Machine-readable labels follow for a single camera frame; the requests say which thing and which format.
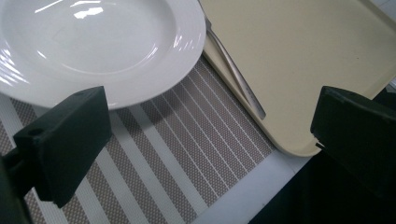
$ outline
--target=fork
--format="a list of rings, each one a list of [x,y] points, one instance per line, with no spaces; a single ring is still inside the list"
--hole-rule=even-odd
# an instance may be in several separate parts
[[[245,81],[244,77],[242,76],[241,72],[239,71],[238,67],[236,66],[235,62],[231,58],[231,55],[227,52],[227,50],[222,45],[219,38],[216,36],[215,32],[212,30],[212,22],[207,18],[204,8],[202,7],[201,1],[198,0],[199,5],[201,6],[202,11],[204,12],[205,16],[205,23],[206,23],[206,33],[211,37],[211,39],[215,42],[216,46],[220,50],[222,57],[227,62],[228,67],[230,68],[233,78],[235,79],[236,83],[238,84],[239,89],[242,91],[245,99],[247,99],[250,106],[254,109],[260,119],[265,118],[265,111],[262,108],[259,100],[257,100],[256,96],[253,93],[253,90],[249,87],[248,83]]]

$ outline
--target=plate center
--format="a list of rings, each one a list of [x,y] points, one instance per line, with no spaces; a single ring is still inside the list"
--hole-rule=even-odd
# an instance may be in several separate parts
[[[120,74],[161,58],[176,33],[165,1],[34,2],[10,1],[3,24],[10,47],[38,71]]]

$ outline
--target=beige tray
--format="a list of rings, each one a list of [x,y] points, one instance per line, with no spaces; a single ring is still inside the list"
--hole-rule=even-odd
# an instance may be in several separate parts
[[[319,152],[309,132],[322,86],[373,98],[396,75],[395,24],[368,0],[202,0],[267,113],[255,116],[213,43],[204,54],[284,152]]]

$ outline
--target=shallow white bowl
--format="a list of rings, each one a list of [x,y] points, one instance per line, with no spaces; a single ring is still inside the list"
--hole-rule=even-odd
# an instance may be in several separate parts
[[[175,86],[201,56],[196,0],[7,0],[0,3],[0,92],[53,107],[105,86],[110,109]]]

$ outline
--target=utensil handle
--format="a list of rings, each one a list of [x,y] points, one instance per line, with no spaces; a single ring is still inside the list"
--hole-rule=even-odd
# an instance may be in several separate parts
[[[236,64],[233,62],[231,55],[224,48],[219,38],[211,29],[207,29],[207,33],[209,34],[210,37],[212,37],[216,45],[219,47],[222,56],[227,61],[227,64],[229,65],[229,68],[232,71],[233,77],[236,79],[236,83],[238,84],[239,89],[241,89],[248,103],[256,111],[260,119],[264,119],[266,114],[264,109],[262,108],[262,105],[260,104],[259,100],[257,100],[256,95],[254,94],[253,90],[249,87],[248,83],[245,81],[244,77],[242,76]]]

